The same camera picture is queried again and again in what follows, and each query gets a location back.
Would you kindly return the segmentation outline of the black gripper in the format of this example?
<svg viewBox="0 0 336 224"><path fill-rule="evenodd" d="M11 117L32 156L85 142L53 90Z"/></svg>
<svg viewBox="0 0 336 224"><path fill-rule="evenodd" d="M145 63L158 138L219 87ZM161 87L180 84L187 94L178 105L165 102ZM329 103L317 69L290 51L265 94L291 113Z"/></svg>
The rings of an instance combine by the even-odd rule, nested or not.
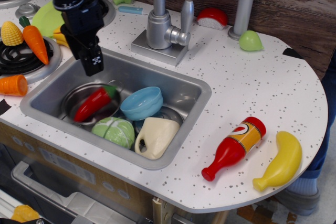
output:
<svg viewBox="0 0 336 224"><path fill-rule="evenodd" d="M102 72L103 54L97 32L104 22L98 0L53 0L53 4L65 22L61 32L74 58L80 58L86 75Z"/></svg>

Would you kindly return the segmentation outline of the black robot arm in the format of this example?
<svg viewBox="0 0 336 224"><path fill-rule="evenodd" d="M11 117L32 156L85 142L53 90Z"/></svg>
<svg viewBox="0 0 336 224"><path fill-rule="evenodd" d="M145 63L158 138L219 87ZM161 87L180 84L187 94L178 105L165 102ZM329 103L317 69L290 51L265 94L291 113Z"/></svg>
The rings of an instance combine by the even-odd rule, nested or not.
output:
<svg viewBox="0 0 336 224"><path fill-rule="evenodd" d="M80 60L87 76L103 70L103 56L97 32L104 26L98 0L53 0L54 8L61 12L64 24L60 31L69 48Z"/></svg>

